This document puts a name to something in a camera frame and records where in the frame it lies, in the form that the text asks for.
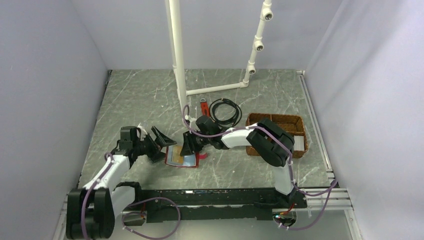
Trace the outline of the red card holder wallet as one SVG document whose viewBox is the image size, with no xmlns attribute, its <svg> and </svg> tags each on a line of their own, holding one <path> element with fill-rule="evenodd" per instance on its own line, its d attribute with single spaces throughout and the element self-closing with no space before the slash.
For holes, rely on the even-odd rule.
<svg viewBox="0 0 424 240">
<path fill-rule="evenodd" d="M 169 163 L 169 160 L 171 160 L 173 155 L 179 154 L 181 152 L 182 146 L 180 145 L 171 145 L 166 148 L 166 157 L 165 157 L 165 164 L 172 167 L 177 168 L 198 168 L 200 164 L 200 160 L 204 160 L 208 157 L 207 153 L 199 153 L 196 152 L 193 155 L 184 156 L 184 163 L 183 165 L 172 165 Z"/>
</svg>

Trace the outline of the orange credit card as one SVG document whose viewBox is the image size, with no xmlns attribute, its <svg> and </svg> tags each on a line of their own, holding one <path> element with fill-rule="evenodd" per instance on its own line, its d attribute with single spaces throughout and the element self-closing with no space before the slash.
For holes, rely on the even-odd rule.
<svg viewBox="0 0 424 240">
<path fill-rule="evenodd" d="M 184 164 L 184 157 L 180 156 L 179 153 L 177 153 L 176 155 L 173 154 L 171 160 L 169 160 L 169 163 L 175 166 L 182 166 Z"/>
</svg>

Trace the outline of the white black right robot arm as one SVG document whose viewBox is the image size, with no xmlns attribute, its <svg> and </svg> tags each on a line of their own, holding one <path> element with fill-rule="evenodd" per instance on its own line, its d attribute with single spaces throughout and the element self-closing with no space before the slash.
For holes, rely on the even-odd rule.
<svg viewBox="0 0 424 240">
<path fill-rule="evenodd" d="M 203 115 L 195 124 L 198 130 L 183 134 L 181 156 L 200 152 L 211 145 L 218 150 L 236 147 L 252 147 L 259 156 L 272 166 L 275 179 L 276 203 L 287 208 L 295 201 L 293 193 L 296 181 L 291 167 L 293 164 L 294 137 L 268 118 L 245 127 L 221 127 L 211 117 Z"/>
</svg>

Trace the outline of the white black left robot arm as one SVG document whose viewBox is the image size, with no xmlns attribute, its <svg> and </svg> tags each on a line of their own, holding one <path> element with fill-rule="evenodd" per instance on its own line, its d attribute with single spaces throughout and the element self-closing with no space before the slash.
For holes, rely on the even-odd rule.
<svg viewBox="0 0 424 240">
<path fill-rule="evenodd" d="M 144 203 L 138 182 L 122 182 L 122 176 L 138 157 L 158 162 L 166 157 L 163 148 L 176 145 L 155 126 L 155 138 L 140 126 L 123 126 L 115 148 L 104 154 L 100 171 L 84 186 L 72 189 L 67 196 L 65 235 L 71 240 L 108 239 L 116 218 L 128 207 L 139 209 Z"/>
</svg>

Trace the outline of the white cards stack in basket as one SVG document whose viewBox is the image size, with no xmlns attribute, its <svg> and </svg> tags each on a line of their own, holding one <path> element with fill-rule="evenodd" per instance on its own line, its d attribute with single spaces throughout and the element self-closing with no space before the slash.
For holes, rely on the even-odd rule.
<svg viewBox="0 0 424 240">
<path fill-rule="evenodd" d="M 305 143 L 306 143 L 306 140 L 303 135 L 295 135 L 293 150 L 298 152 L 304 152 L 306 150 Z"/>
</svg>

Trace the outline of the brown woven divided basket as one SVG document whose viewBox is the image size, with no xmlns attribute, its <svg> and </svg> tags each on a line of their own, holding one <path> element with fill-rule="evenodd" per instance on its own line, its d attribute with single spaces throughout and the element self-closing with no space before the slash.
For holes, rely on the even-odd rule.
<svg viewBox="0 0 424 240">
<path fill-rule="evenodd" d="M 309 150 L 306 129 L 301 116 L 293 114 L 277 114 L 277 113 L 249 113 L 245 125 L 249 126 L 258 123 L 260 120 L 268 118 L 293 137 L 296 135 L 305 137 L 305 151 L 293 151 L 294 159 L 301 159 Z"/>
</svg>

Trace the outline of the red handled adjustable wrench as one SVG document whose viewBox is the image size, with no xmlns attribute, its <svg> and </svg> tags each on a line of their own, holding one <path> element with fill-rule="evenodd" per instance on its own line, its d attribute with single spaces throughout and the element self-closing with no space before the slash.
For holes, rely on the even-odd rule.
<svg viewBox="0 0 424 240">
<path fill-rule="evenodd" d="M 204 116 L 210 116 L 209 104 L 205 98 L 200 99 L 200 109 Z"/>
</svg>

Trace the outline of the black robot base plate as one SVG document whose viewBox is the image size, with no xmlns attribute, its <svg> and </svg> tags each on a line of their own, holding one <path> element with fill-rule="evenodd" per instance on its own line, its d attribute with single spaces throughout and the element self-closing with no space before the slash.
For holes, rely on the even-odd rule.
<svg viewBox="0 0 424 240">
<path fill-rule="evenodd" d="M 148 223 L 181 220 L 256 219 L 271 221 L 278 212 L 305 209 L 304 194 L 285 196 L 273 187 L 225 189 L 142 190 L 136 201 L 152 199 L 124 209 L 146 214 Z"/>
</svg>

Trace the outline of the white PVC pipe frame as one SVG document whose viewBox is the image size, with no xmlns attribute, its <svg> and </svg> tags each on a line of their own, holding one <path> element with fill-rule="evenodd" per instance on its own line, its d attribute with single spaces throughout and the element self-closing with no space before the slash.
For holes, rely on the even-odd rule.
<svg viewBox="0 0 424 240">
<path fill-rule="evenodd" d="M 181 109 L 183 109 L 184 106 L 188 104 L 188 96 L 232 89 L 243 89 L 249 86 L 250 77 L 257 72 L 255 67 L 255 60 L 257 54 L 263 51 L 264 49 L 263 32 L 266 23 L 274 18 L 274 13 L 272 12 L 272 5 L 273 4 L 271 0 L 264 0 L 262 2 L 259 23 L 256 34 L 253 39 L 252 51 L 245 68 L 244 78 L 238 83 L 188 90 L 186 88 L 186 77 L 184 68 L 183 33 L 180 2 L 178 0 L 165 1 L 168 35 L 171 45 L 172 70 L 175 76 L 177 96 Z"/>
</svg>

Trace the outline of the aluminium rail frame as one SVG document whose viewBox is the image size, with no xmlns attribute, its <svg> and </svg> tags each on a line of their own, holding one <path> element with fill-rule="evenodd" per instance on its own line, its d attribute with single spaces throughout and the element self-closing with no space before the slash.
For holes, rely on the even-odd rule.
<svg viewBox="0 0 424 240">
<path fill-rule="evenodd" d="M 122 182 L 140 156 L 168 163 L 176 142 L 155 126 L 124 126 L 116 146 L 104 155 L 104 166 L 85 185 L 67 196 L 65 236 L 70 240 L 99 240 L 111 237 L 117 218 L 137 216 L 148 223 L 161 222 L 175 209 L 177 221 L 258 218 L 273 220 L 279 227 L 297 231 L 298 210 L 344 210 L 353 205 L 347 190 L 335 180 L 325 190 L 298 187 L 293 160 L 305 153 L 303 121 L 296 115 L 250 113 L 244 127 L 219 123 L 209 109 L 195 120 L 197 129 L 183 134 L 182 159 L 203 158 L 201 150 L 211 145 L 218 150 L 246 147 L 251 156 L 261 157 L 274 171 L 274 187 L 230 189 L 143 190 L 138 182 Z"/>
</svg>

